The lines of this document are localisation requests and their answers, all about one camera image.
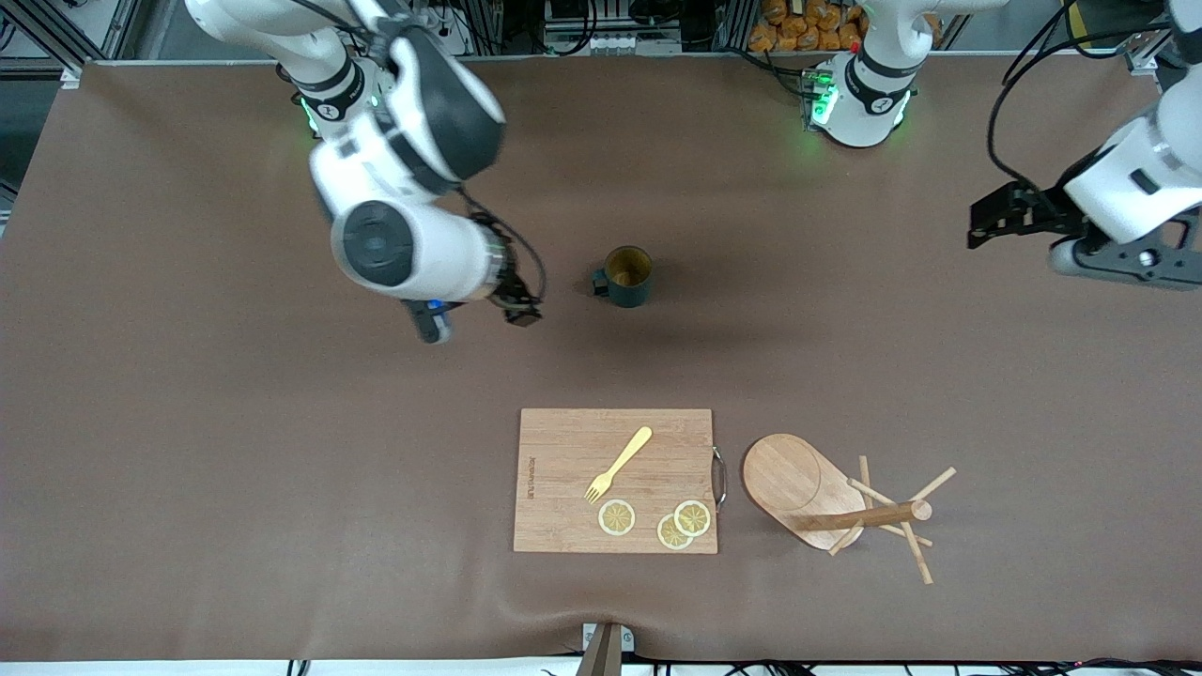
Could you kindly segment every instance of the fork handle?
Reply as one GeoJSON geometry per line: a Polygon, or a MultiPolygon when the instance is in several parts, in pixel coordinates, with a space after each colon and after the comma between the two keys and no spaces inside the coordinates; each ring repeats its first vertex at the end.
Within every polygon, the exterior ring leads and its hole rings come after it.
{"type": "Polygon", "coordinates": [[[630,443],[626,444],[626,447],[621,450],[621,455],[618,456],[618,459],[613,461],[613,464],[609,466],[609,472],[607,472],[606,474],[608,474],[609,476],[618,474],[618,470],[621,469],[623,466],[625,466],[627,462],[630,462],[630,458],[635,457],[635,453],[637,453],[639,449],[645,446],[647,441],[650,438],[651,438],[651,428],[639,427],[638,432],[635,432],[635,435],[630,438],[630,443]]]}

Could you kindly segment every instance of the mug handle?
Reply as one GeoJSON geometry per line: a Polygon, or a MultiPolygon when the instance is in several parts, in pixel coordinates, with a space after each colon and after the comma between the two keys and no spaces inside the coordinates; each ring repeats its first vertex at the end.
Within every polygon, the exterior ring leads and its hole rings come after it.
{"type": "Polygon", "coordinates": [[[609,297],[609,280],[606,279],[603,269],[593,273],[593,295],[602,298],[609,297]]]}

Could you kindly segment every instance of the teal mug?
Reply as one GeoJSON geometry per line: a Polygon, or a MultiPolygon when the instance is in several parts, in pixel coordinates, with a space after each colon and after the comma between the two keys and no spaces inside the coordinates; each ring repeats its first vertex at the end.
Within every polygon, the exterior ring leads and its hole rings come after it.
{"type": "Polygon", "coordinates": [[[651,256],[638,247],[618,247],[593,273],[593,295],[619,308],[637,308],[651,293],[651,256]]]}

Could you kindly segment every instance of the fork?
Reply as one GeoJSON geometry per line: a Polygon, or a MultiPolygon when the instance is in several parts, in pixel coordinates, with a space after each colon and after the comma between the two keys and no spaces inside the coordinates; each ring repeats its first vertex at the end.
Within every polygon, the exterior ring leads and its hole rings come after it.
{"type": "Polygon", "coordinates": [[[589,490],[584,492],[584,499],[588,500],[589,504],[597,502],[601,496],[609,490],[609,485],[613,484],[613,475],[618,474],[618,470],[630,462],[630,458],[635,457],[635,453],[647,445],[647,440],[650,438],[651,428],[639,427],[638,432],[635,432],[635,435],[630,438],[630,443],[626,444],[625,449],[623,449],[618,459],[613,461],[613,464],[609,466],[608,472],[599,474],[597,478],[593,480],[593,484],[589,485],[589,490]]]}

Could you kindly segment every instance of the brown table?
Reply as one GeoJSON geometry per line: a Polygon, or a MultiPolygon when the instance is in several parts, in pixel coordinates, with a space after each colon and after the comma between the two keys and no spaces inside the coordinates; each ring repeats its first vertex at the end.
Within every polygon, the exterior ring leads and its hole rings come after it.
{"type": "MultiPolygon", "coordinates": [[[[552,287],[441,348],[335,268],[270,69],[88,69],[2,241],[0,658],[558,653],[597,619],[674,659],[1202,658],[1202,296],[964,249],[1006,61],[932,60],[871,150],[737,59],[472,66],[512,120],[472,189],[552,287]],[[588,297],[625,243],[661,265],[632,312],[588,297]],[[712,408],[732,467],[791,432],[894,496],[954,464],[936,583],[737,488],[718,556],[512,553],[523,407],[712,408]]],[[[1052,59],[1000,146],[1051,180],[1152,87],[1052,59]]]]}

